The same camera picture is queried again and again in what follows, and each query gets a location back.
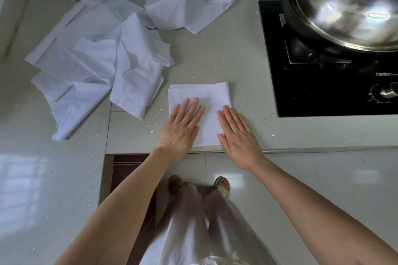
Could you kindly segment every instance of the hand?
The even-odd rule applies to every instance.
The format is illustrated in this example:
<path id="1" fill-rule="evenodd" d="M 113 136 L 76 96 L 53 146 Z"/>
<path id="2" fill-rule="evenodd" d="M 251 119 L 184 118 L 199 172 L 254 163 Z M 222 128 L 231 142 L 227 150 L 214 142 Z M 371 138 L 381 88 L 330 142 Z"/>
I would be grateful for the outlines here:
<path id="1" fill-rule="evenodd" d="M 197 124 L 205 112 L 205 106 L 202 105 L 194 116 L 198 104 L 199 99 L 195 98 L 188 111 L 189 98 L 182 104 L 181 109 L 178 104 L 160 132 L 156 148 L 164 150 L 172 162 L 180 160 L 192 149 L 199 132 Z"/>
<path id="2" fill-rule="evenodd" d="M 265 159 L 260 144 L 249 128 L 244 118 L 224 106 L 217 111 L 218 120 L 224 135 L 218 134 L 218 139 L 228 157 L 242 170 L 250 170 Z"/>

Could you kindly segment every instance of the stove knob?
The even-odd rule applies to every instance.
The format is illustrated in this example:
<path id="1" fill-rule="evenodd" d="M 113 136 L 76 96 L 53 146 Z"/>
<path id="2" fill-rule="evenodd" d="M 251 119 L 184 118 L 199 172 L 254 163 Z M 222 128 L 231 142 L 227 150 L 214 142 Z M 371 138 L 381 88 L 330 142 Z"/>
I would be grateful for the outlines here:
<path id="1" fill-rule="evenodd" d="M 382 87 L 380 95 L 386 99 L 398 97 L 398 82 L 392 82 Z"/>

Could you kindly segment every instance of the forearm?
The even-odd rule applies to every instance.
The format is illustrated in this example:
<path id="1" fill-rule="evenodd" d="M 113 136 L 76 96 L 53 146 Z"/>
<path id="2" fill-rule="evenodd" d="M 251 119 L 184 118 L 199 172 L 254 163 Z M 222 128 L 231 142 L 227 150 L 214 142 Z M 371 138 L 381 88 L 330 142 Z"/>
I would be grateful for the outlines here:
<path id="1" fill-rule="evenodd" d="M 398 263 L 397 252 L 373 232 L 271 161 L 250 171 L 275 197 L 321 265 Z"/>
<path id="2" fill-rule="evenodd" d="M 56 265 L 125 265 L 170 159 L 155 149 L 97 208 Z"/>

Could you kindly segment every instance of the beige sandal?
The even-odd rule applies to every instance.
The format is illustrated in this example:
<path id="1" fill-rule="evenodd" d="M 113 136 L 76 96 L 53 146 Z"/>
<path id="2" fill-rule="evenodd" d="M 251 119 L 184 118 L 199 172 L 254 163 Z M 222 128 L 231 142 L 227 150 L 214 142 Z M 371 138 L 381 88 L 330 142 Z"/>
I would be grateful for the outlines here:
<path id="1" fill-rule="evenodd" d="M 181 177 L 179 177 L 178 175 L 170 176 L 169 181 L 167 182 L 167 189 L 169 190 L 170 195 L 176 194 L 182 184 L 183 182 L 181 180 Z"/>
<path id="2" fill-rule="evenodd" d="M 226 198 L 228 198 L 231 194 L 231 184 L 229 183 L 228 179 L 223 176 L 220 176 L 216 179 L 213 188 L 222 192 Z"/>

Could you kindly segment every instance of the stainless steel pot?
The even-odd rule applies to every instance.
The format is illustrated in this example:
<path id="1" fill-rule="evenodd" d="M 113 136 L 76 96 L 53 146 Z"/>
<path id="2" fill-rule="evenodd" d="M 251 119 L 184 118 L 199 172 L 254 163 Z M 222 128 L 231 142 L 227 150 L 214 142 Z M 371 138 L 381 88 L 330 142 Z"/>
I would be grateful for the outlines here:
<path id="1" fill-rule="evenodd" d="M 365 54 L 398 51 L 398 0 L 289 2 L 301 21 L 314 33 L 313 37 L 323 38 L 346 51 Z"/>

